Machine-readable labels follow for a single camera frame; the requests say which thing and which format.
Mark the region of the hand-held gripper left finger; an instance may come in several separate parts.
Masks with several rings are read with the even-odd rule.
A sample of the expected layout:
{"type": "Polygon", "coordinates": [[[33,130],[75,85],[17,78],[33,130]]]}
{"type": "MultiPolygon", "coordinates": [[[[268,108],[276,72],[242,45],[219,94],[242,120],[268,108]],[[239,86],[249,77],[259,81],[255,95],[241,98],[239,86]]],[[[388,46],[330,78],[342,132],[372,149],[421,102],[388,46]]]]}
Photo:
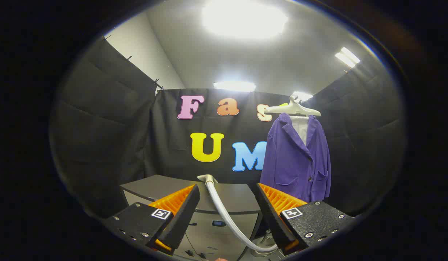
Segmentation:
{"type": "Polygon", "coordinates": [[[172,256],[199,201],[199,187],[190,185],[150,204],[133,203],[103,219],[102,224],[136,248],[172,256]]]}

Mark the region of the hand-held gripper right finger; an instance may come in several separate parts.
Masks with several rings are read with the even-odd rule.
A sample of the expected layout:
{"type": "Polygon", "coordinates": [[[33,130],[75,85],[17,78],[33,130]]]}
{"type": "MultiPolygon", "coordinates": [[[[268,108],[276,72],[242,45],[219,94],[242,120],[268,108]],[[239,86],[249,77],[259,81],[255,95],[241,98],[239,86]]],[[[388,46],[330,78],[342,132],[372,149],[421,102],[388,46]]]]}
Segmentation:
{"type": "Polygon", "coordinates": [[[323,201],[304,202],[267,185],[255,185],[255,199],[272,237],[286,256],[345,230],[354,217],[323,201]]]}

